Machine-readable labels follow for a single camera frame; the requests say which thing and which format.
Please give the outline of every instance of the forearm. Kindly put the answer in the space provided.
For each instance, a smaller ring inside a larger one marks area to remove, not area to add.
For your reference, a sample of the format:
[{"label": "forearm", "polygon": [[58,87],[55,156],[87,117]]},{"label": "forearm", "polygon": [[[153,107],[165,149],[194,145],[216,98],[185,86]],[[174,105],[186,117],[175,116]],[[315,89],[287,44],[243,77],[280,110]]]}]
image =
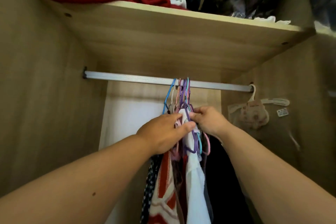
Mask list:
[{"label": "forearm", "polygon": [[336,199],[239,128],[218,136],[254,206],[268,223],[334,223]]},{"label": "forearm", "polygon": [[130,136],[61,167],[0,199],[0,223],[104,223],[120,194],[152,155]]}]

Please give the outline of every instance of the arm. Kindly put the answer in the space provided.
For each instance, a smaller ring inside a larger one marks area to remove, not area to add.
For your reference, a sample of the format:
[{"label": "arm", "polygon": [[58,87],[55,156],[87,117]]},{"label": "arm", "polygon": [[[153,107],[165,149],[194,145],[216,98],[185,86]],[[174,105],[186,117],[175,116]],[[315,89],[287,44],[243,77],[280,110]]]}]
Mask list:
[{"label": "arm", "polygon": [[174,128],[181,114],[162,115],[136,135],[88,155],[0,198],[0,223],[104,223],[138,169],[194,127]]},{"label": "arm", "polygon": [[336,198],[233,126],[215,108],[200,107],[195,112],[191,118],[222,142],[265,224],[336,223]]}]

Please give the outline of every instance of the metal rod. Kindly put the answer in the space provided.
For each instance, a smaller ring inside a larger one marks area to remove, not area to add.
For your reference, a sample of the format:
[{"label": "metal rod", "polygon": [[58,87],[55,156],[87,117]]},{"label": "metal rod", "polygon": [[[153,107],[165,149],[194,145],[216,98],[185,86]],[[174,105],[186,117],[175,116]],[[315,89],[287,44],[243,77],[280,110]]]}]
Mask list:
[{"label": "metal rod", "polygon": [[[173,79],[168,78],[92,72],[92,71],[86,71],[85,69],[83,71],[83,77],[89,79],[120,81],[120,82],[140,82],[140,83],[149,83],[157,85],[171,85],[171,83],[173,82]],[[253,92],[252,86],[217,83],[217,82],[190,81],[190,87],[201,89],[213,89],[213,90],[234,90],[242,92]]]}]

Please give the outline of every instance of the white hanger hook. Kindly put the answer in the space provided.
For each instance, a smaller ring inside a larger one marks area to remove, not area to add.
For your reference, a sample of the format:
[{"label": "white hanger hook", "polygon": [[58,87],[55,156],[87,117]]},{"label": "white hanger hook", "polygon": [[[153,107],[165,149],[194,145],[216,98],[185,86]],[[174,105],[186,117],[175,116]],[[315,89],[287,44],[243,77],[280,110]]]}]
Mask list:
[{"label": "white hanger hook", "polygon": [[257,91],[257,88],[256,88],[256,86],[254,84],[250,84],[250,86],[253,87],[253,94],[252,94],[249,102],[254,101],[255,92]]}]

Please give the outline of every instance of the wardrobe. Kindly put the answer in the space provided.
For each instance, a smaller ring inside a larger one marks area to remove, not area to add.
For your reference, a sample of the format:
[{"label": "wardrobe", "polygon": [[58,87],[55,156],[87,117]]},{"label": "wardrobe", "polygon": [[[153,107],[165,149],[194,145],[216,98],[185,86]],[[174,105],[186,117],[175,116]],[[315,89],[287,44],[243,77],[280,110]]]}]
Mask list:
[{"label": "wardrobe", "polygon": [[[255,99],[290,100],[289,115],[270,120],[257,139],[336,195],[336,63],[330,61],[336,40],[316,29],[309,0],[281,0],[276,17],[292,23],[125,1],[2,0],[0,196],[135,133],[161,114],[169,86],[84,79],[84,67],[253,83]],[[213,105],[227,118],[229,105],[250,97],[191,89],[193,106]],[[107,223],[139,221],[148,165],[138,171]]]}]

